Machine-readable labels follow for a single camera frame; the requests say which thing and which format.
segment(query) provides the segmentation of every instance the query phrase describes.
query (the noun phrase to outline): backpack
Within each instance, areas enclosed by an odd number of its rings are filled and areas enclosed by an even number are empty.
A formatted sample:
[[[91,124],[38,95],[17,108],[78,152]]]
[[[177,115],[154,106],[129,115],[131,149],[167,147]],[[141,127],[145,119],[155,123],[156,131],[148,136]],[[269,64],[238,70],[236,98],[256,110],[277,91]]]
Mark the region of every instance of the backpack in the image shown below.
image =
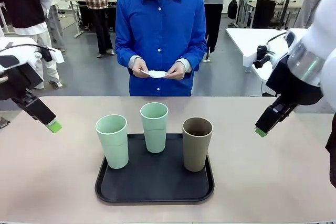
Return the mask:
[[[238,3],[236,0],[232,0],[227,8],[227,16],[230,19],[236,19],[238,10]]]

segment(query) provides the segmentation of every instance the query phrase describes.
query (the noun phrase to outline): hand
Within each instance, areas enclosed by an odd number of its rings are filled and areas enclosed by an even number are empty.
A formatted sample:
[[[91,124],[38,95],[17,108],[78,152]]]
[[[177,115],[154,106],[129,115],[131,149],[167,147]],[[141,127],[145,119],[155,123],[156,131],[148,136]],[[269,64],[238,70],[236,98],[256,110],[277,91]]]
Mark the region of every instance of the hand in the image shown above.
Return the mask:
[[[182,62],[176,62],[171,69],[167,72],[166,79],[173,79],[173,80],[182,80],[185,75],[185,66]]]
[[[148,78],[149,77],[148,74],[145,74],[145,73],[140,71],[140,70],[143,70],[145,72],[148,72],[146,62],[141,58],[136,58],[135,59],[132,70],[133,70],[133,74],[136,77],[139,77],[139,78]]]

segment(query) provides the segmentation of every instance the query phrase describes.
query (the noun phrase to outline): black tray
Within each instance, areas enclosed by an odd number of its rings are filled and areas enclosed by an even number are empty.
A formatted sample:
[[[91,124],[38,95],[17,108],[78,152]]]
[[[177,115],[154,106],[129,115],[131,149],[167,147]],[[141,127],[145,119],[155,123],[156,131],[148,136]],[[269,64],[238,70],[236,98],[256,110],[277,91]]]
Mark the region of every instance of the black tray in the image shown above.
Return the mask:
[[[144,134],[129,134],[128,148],[129,162],[122,169],[111,169],[104,158],[96,182],[101,200],[197,203],[214,191],[208,156],[200,172],[184,168],[182,134],[167,134],[166,148],[158,154],[146,149]]]

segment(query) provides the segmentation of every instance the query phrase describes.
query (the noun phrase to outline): light green cup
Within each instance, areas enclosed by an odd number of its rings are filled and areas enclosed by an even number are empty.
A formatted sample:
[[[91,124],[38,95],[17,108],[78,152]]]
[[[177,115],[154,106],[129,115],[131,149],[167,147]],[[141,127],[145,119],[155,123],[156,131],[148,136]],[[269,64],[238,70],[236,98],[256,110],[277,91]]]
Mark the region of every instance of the light green cup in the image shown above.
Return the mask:
[[[96,131],[109,166],[123,168],[128,163],[127,120],[107,115],[96,123]]]
[[[168,108],[158,102],[144,105],[140,110],[146,147],[151,153],[159,153],[166,147]]]

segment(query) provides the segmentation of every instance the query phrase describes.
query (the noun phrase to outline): black pants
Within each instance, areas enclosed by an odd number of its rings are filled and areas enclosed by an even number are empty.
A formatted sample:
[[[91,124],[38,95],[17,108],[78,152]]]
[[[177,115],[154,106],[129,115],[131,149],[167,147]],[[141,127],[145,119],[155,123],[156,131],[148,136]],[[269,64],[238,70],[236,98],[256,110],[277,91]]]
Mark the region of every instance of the black pants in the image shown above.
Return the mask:
[[[222,4],[205,4],[205,19],[206,19],[206,34],[205,39],[208,39],[206,45],[210,53],[215,51],[217,44],[219,26],[221,24],[220,18],[222,17]]]
[[[252,28],[267,29],[274,14],[275,1],[257,0]]]
[[[332,132],[326,148],[330,153],[330,181],[336,188],[336,114],[332,121]]]
[[[113,49],[110,30],[107,22],[107,9],[91,9],[92,22],[96,28],[99,53],[106,54],[106,50]]]

